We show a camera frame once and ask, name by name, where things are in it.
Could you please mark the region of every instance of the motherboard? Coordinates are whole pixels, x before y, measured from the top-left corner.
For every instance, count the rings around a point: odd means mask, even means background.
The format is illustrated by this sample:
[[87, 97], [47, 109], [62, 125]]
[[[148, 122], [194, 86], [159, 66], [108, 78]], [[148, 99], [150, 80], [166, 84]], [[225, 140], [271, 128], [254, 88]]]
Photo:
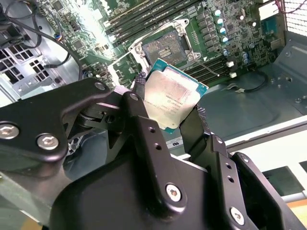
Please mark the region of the motherboard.
[[[270, 47], [276, 28], [265, 31], [253, 0], [38, 2], [58, 19], [61, 42], [83, 63], [83, 76], [109, 87], [129, 87], [158, 58], [208, 86], [276, 58]], [[58, 31], [54, 18], [44, 16]]]

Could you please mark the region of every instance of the black bracket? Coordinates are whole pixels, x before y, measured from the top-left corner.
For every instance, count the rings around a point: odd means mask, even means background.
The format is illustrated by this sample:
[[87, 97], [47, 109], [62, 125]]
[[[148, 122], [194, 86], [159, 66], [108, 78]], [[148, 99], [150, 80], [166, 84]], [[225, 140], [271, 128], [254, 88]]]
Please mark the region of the black bracket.
[[[1, 108], [0, 125], [13, 125], [18, 135], [0, 138], [0, 170], [40, 177], [56, 173], [80, 111], [110, 93], [98, 80], [85, 79]], [[56, 138], [56, 148], [39, 147], [42, 135]]]
[[228, 158], [225, 143], [211, 134], [204, 110], [196, 106], [181, 123], [180, 130], [191, 162], [207, 169], [212, 176], [224, 226], [232, 230], [251, 229], [236, 164]]
[[247, 189], [253, 194], [252, 198], [263, 208], [267, 230], [306, 229], [247, 155], [237, 152], [232, 160], [241, 172], [240, 177], [245, 182], [250, 182]]

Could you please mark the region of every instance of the chip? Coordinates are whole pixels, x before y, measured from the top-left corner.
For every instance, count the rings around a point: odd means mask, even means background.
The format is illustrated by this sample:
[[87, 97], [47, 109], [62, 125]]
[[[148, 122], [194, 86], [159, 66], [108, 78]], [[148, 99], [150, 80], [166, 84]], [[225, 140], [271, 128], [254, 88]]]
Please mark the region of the chip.
[[234, 29], [234, 25], [232, 25], [232, 24], [227, 25], [227, 29], [228, 30], [233, 30]]
[[207, 50], [208, 50], [209, 53], [211, 53], [211, 52], [215, 51], [215, 47], [214, 46], [209, 47]]
[[59, 10], [63, 9], [63, 5], [62, 5], [62, 3], [60, 1], [55, 1], [53, 3], [53, 7], [56, 9], [56, 11], [59, 11]]
[[213, 41], [212, 40], [209, 40], [207, 42], [205, 42], [206, 46], [212, 46], [213, 45]]
[[142, 46], [149, 62], [153, 65], [158, 58], [170, 65], [187, 60], [177, 31], [169, 32], [158, 39]]
[[73, 45], [76, 47], [76, 49], [80, 49], [80, 48], [83, 47], [82, 42], [80, 42], [79, 40], [78, 40], [78, 41], [75, 41], [75, 42], [73, 43]]

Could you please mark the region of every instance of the blue capacitor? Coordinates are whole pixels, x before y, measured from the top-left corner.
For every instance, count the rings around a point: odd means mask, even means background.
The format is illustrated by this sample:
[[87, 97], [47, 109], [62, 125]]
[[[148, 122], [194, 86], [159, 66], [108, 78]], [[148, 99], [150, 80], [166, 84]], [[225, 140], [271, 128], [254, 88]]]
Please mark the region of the blue capacitor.
[[224, 43], [228, 42], [228, 37], [223, 36], [221, 38], [221, 42], [224, 42]]
[[227, 49], [223, 49], [223, 55], [224, 55], [224, 56], [228, 56], [228, 55], [229, 55], [229, 52], [228, 52]]
[[248, 58], [248, 53], [247, 52], [243, 52], [242, 53], [242, 58], [243, 59], [247, 59]]

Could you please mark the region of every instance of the cable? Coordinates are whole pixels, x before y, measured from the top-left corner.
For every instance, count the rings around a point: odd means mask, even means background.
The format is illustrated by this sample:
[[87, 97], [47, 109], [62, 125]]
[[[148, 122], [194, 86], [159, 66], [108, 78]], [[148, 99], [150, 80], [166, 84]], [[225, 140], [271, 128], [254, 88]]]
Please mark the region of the cable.
[[264, 86], [266, 86], [268, 84], [269, 76], [265, 72], [262, 72], [260, 70], [256, 70], [255, 73], [263, 76], [264, 77], [264, 81], [261, 83], [261, 85], [257, 86], [256, 88], [249, 89], [249, 90], [244, 90], [244, 92], [256, 92], [256, 91], [262, 89]]
[[64, 65], [69, 60], [70, 57], [71, 57], [71, 55], [69, 53], [67, 53], [66, 58], [61, 63], [59, 63], [59, 64], [49, 64], [49, 65], [45, 65], [44, 67], [45, 68], [49, 68], [49, 69], [55, 69], [55, 68], [57, 68], [59, 66]]
[[73, 59], [76, 61], [76, 63], [77, 63], [78, 66], [79, 66], [79, 76], [78, 76], [78, 80], [82, 80], [82, 79], [83, 79], [82, 63], [80, 62], [79, 57], [78, 57], [76, 54], [74, 54], [70, 49], [68, 49], [68, 48], [67, 48], [64, 44], [62, 44], [61, 42], [57, 41], [55, 38], [53, 38], [53, 37], [47, 35], [46, 33], [43, 33], [43, 32], [41, 32], [41, 31], [39, 31], [39, 30], [37, 30], [37, 29], [34, 29], [34, 28], [32, 28], [32, 27], [30, 27], [30, 26], [28, 26], [28, 25], [26, 25], [26, 24], [24, 24], [24, 23], [18, 21], [16, 18], [9, 17], [9, 16], [7, 15], [7, 13], [8, 13], [8, 8], [6, 9], [4, 15], [9, 19], [9, 21], [10, 21], [11, 23], [16, 24], [16, 25], [20, 26], [21, 28], [23, 28], [23, 29], [25, 29], [25, 30], [29, 30], [29, 31], [31, 31], [31, 32], [33, 32], [33, 33], [35, 33], [35, 34], [37, 34], [37, 35], [40, 35], [40, 36], [42, 36], [42, 37], [45, 37], [45, 38], [47, 38], [47, 39], [49, 39], [49, 40], [55, 42], [56, 44], [58, 44], [60, 47], [62, 47], [62, 48], [67, 52], [67, 56], [66, 56], [66, 58], [65, 58], [65, 60], [64, 60], [63, 62], [61, 62], [61, 63], [59, 63], [59, 64], [50, 64], [50, 65], [47, 65], [47, 67], [49, 66], [49, 68], [57, 68], [57, 67], [63, 65], [64, 63], [66, 63], [66, 62], [69, 60], [69, 57], [72, 56]]
[[258, 75], [261, 75], [261, 76], [264, 77], [264, 81], [259, 86], [257, 86], [256, 88], [253, 88], [253, 89], [246, 90], [246, 89], [240, 88], [239, 86], [234, 84], [229, 89], [234, 89], [236, 92], [246, 92], [246, 93], [249, 93], [249, 92], [259, 91], [260, 89], [265, 87], [269, 83], [269, 76], [265, 72], [262, 72], [260, 70], [255, 70], [254, 72], [257, 73]]
[[36, 33], [38, 35], [41, 35], [47, 39], [50, 39], [51, 41], [55, 42], [56, 44], [58, 44], [60, 47], [62, 47], [63, 49], [66, 50], [67, 53], [69, 53], [73, 59], [77, 62], [78, 66], [79, 66], [79, 77], [78, 77], [78, 80], [82, 80], [82, 63], [81, 61], [79, 60], [78, 56], [76, 54], [74, 54], [70, 49], [68, 49], [65, 45], [63, 45], [61, 42], [57, 42], [53, 37], [51, 37], [50, 35], [47, 35], [41, 31], [36, 31], [35, 29], [31, 28], [30, 26], [28, 25], [25, 25], [23, 23], [21, 23], [20, 21], [16, 20], [16, 19], [10, 19], [10, 21], [20, 27], [22, 27], [23, 29], [26, 29], [26, 30], [29, 30], [33, 33]]
[[278, 1], [278, 0], [275, 0], [275, 4], [279, 10], [279, 13], [282, 13], [282, 14], [288, 14], [288, 13], [294, 13], [295, 11], [301, 9], [301, 7], [306, 3], [307, 0], [304, 0], [303, 3], [301, 3], [296, 9], [292, 10], [292, 11], [289, 11], [289, 12], [286, 12], [286, 11], [283, 11], [282, 10], [282, 7], [281, 7], [281, 3]]

